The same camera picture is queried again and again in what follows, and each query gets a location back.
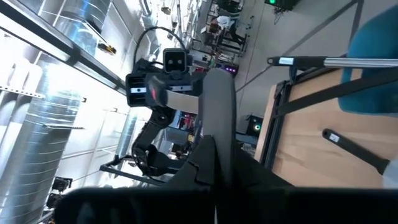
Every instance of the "desk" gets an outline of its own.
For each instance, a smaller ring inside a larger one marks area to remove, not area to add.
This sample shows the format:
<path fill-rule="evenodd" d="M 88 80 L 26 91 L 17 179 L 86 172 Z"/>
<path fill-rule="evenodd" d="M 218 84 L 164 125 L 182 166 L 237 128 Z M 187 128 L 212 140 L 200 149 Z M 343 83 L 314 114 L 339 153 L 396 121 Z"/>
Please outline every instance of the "desk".
<path fill-rule="evenodd" d="M 359 78 L 360 73 L 355 70 L 352 79 Z M 335 70 L 294 85 L 289 101 L 337 85 L 340 79 L 341 70 Z M 275 88 L 262 127 L 268 126 Z M 273 172 L 297 186 L 382 188 L 382 177 L 373 167 L 322 138 L 325 128 L 381 157 L 393 159 L 398 155 L 398 118 L 345 113 L 337 99 L 332 99 L 285 115 Z M 258 161 L 266 136 L 267 128 L 263 128 L 256 148 Z"/>

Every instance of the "chair backrest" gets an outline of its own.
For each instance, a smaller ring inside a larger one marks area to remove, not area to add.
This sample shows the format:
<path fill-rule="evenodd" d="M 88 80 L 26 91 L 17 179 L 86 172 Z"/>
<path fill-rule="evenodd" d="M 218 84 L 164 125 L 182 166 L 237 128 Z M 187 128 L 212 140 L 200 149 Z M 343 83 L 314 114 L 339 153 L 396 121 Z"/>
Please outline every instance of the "chair backrest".
<path fill-rule="evenodd" d="M 398 59 L 398 5 L 363 25 L 349 47 L 349 58 Z M 364 69 L 361 77 L 380 74 L 383 69 Z M 353 70 L 345 68 L 341 82 L 349 82 Z M 343 111 L 359 114 L 398 113 L 398 83 L 377 86 L 339 98 Z"/>

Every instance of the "cable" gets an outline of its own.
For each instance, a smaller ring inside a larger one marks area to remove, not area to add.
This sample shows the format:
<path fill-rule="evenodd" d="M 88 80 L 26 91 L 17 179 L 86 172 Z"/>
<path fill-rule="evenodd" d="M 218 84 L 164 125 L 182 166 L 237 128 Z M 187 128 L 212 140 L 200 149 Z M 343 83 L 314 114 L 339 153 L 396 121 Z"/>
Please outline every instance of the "cable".
<path fill-rule="evenodd" d="M 282 9 L 279 7 L 274 7 L 274 15 L 275 15 L 275 19 L 274 19 L 274 25 L 276 25 L 279 22 L 279 19 L 284 15 L 284 12 L 286 12 L 286 9 Z"/>
<path fill-rule="evenodd" d="M 184 50 L 187 50 L 187 49 L 185 48 L 185 46 L 184 46 L 184 43 L 183 43 L 182 39 L 181 39 L 177 34 L 174 34 L 174 33 L 173 33 L 171 30 L 169 30 L 168 28 L 158 27 L 158 26 L 151 27 L 151 28 L 146 29 L 146 30 L 139 36 L 139 38 L 138 38 L 137 46 L 136 46 L 136 48 L 134 49 L 134 55 L 133 55 L 133 58 L 132 58 L 133 65 L 135 65 L 136 62 L 137 62 L 137 53 L 138 53 L 139 44 L 141 43 L 141 41 L 142 41 L 142 39 L 144 38 L 145 34 L 147 34 L 149 31 L 156 30 L 156 29 L 162 29 L 162 30 L 164 30 L 164 31 L 167 31 L 169 34 L 172 34 L 172 35 L 178 40 L 178 42 L 180 43 L 181 48 L 184 49 Z"/>
<path fill-rule="evenodd" d="M 161 65 L 163 66 L 162 62 L 149 62 L 149 64 L 146 66 L 146 68 L 149 68 L 151 65 Z"/>

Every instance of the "person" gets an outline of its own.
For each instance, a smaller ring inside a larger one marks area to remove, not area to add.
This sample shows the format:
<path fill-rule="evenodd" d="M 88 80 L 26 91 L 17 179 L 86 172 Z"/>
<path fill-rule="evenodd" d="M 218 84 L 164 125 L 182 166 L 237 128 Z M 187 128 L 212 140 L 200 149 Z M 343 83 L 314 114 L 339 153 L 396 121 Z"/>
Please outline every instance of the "person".
<path fill-rule="evenodd" d="M 229 16 L 218 16 L 216 19 L 213 19 L 211 25 L 218 25 L 221 30 L 229 29 L 229 33 L 231 34 L 233 42 L 243 45 L 244 44 L 244 37 L 239 36 L 236 34 L 236 21 L 231 20 Z"/>

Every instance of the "silver duct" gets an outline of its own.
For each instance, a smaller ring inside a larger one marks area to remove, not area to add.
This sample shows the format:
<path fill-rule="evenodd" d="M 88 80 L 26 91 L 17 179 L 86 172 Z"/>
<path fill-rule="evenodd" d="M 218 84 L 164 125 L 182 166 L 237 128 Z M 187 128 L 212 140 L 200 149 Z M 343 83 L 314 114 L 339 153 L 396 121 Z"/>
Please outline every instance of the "silver duct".
<path fill-rule="evenodd" d="M 94 56 L 98 37 L 89 26 L 101 33 L 110 5 L 111 0 L 66 0 L 55 27 Z"/>
<path fill-rule="evenodd" d="M 80 16 L 102 29 L 110 5 L 111 0 L 67 0 L 62 12 Z"/>
<path fill-rule="evenodd" d="M 0 223 L 35 223 L 40 218 L 71 132 L 43 124 L 73 125 L 81 101 L 65 80 L 73 78 L 73 71 L 42 60 L 39 65 L 44 75 L 37 92 L 46 98 L 32 100 L 0 179 Z"/>
<path fill-rule="evenodd" d="M 22 4 L 34 11 L 36 14 L 39 13 L 40 8 L 43 5 L 44 0 L 19 0 Z"/>
<path fill-rule="evenodd" d="M 124 123 L 122 134 L 119 139 L 118 148 L 116 149 L 116 154 L 119 157 L 123 157 L 127 154 L 129 150 L 129 145 L 131 142 L 132 132 L 136 125 L 137 114 L 133 109 L 130 109 L 130 112 L 126 118 L 126 122 Z"/>

